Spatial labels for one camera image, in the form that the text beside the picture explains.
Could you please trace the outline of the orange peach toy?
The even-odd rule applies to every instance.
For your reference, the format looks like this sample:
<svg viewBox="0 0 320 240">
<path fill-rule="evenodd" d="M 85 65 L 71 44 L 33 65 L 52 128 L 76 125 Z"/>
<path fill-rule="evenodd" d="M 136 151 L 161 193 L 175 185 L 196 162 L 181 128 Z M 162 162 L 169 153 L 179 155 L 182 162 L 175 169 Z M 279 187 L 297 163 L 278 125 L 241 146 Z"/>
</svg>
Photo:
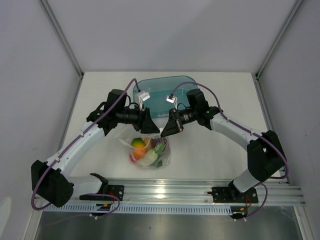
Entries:
<svg viewBox="0 0 320 240">
<path fill-rule="evenodd" d="M 151 144 L 151 138 L 150 137 L 146 137 L 144 140 L 143 140 L 145 146 L 149 146 Z"/>
</svg>

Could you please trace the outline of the red tomato toy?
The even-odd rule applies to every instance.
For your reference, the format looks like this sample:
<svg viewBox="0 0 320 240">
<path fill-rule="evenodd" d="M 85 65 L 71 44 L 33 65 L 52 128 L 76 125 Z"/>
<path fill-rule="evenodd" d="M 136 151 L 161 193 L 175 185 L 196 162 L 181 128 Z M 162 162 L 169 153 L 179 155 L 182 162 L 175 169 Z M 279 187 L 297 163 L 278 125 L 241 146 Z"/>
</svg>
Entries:
<svg viewBox="0 0 320 240">
<path fill-rule="evenodd" d="M 131 154 L 129 155 L 129 159 L 133 164 L 137 163 L 137 160 Z"/>
</svg>

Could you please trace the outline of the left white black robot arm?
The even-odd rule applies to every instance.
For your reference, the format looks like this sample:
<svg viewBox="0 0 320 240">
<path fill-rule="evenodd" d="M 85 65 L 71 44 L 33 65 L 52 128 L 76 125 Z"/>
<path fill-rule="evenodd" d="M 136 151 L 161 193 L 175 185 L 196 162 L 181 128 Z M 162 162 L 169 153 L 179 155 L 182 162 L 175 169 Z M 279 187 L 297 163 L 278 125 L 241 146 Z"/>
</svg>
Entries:
<svg viewBox="0 0 320 240">
<path fill-rule="evenodd" d="M 87 177 L 71 177 L 70 174 L 97 142 L 103 139 L 118 124 L 132 125 L 141 134 L 158 134 L 160 130 L 151 118 L 150 109 L 144 101 L 150 98 L 148 92 L 140 91 L 135 96 L 138 106 L 126 105 L 126 91 L 113 89 L 107 100 L 101 102 L 86 118 L 77 136 L 55 155 L 42 162 L 36 160 L 31 166 L 32 199 L 39 195 L 48 204 L 62 207 L 72 197 L 82 200 L 106 199 L 109 181 L 97 173 Z"/>
</svg>

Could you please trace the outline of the clear zip top bag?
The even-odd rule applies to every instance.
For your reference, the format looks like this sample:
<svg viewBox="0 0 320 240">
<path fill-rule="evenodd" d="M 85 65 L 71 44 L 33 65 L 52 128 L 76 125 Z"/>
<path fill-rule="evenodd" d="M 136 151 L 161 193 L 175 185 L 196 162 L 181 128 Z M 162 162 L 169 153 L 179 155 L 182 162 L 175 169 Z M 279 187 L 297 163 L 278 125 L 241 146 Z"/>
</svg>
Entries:
<svg viewBox="0 0 320 240">
<path fill-rule="evenodd" d="M 159 133 L 140 133 L 126 128 L 115 139 L 123 146 L 130 162 L 141 169 L 161 169 L 171 162 L 169 138 Z"/>
</svg>

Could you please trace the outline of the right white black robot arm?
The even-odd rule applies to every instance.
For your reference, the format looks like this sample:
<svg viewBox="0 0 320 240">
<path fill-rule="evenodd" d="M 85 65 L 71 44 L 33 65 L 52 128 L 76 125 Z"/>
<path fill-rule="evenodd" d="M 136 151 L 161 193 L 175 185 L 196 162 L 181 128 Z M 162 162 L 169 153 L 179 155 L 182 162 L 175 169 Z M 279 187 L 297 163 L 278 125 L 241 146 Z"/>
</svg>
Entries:
<svg viewBox="0 0 320 240">
<path fill-rule="evenodd" d="M 188 107 L 169 111 L 162 137 L 181 133 L 184 125 L 196 121 L 200 126 L 215 131 L 234 141 L 247 152 L 247 168 L 228 184 L 228 196 L 234 202 L 246 197 L 247 191 L 273 177 L 282 167 L 287 167 L 278 135 L 269 130 L 255 131 L 224 115 L 216 106 L 199 110 Z"/>
</svg>

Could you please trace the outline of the orange green mango toy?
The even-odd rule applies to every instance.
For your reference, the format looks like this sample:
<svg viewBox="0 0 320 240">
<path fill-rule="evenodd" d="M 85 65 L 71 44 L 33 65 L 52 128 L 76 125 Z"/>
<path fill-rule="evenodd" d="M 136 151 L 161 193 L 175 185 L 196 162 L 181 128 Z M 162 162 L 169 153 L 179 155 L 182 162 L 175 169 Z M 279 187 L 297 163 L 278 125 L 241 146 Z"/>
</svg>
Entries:
<svg viewBox="0 0 320 240">
<path fill-rule="evenodd" d="M 142 138 L 134 138 L 131 141 L 131 146 L 133 147 L 132 153 L 136 160 L 142 158 L 146 154 L 146 144 Z"/>
</svg>

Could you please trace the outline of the dark red apple toy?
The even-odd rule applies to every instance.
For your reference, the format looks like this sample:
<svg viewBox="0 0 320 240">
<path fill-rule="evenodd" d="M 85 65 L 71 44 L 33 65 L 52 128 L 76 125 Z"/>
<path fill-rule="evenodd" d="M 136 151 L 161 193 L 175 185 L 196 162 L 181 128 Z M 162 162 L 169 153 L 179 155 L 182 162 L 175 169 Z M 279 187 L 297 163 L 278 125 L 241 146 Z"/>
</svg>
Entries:
<svg viewBox="0 0 320 240">
<path fill-rule="evenodd" d="M 161 137 L 151 138 L 150 144 L 152 148 L 155 148 L 159 143 L 162 143 L 163 139 Z"/>
</svg>

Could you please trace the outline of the white radish toy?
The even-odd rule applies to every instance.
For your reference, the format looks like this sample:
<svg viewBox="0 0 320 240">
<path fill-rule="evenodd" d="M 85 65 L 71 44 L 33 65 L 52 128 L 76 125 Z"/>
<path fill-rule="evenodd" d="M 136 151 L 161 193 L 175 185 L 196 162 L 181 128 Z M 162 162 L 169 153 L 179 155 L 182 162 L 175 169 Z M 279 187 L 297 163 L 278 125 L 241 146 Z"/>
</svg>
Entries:
<svg viewBox="0 0 320 240">
<path fill-rule="evenodd" d="M 138 164 L 142 167 L 147 167 L 152 165 L 158 158 L 158 154 L 154 152 L 153 149 L 150 149 L 145 153 L 145 155 L 138 160 Z"/>
</svg>

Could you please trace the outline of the green lime toy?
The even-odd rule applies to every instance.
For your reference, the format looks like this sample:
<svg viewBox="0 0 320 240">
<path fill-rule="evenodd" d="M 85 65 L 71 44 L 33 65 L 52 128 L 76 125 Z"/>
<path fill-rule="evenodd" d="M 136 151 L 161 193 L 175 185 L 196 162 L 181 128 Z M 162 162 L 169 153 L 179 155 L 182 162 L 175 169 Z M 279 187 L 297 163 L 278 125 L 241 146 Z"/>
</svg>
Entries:
<svg viewBox="0 0 320 240">
<path fill-rule="evenodd" d="M 163 166 L 163 160 L 157 160 L 155 162 L 152 163 L 152 166 L 155 167 L 155 168 L 160 168 Z"/>
</svg>

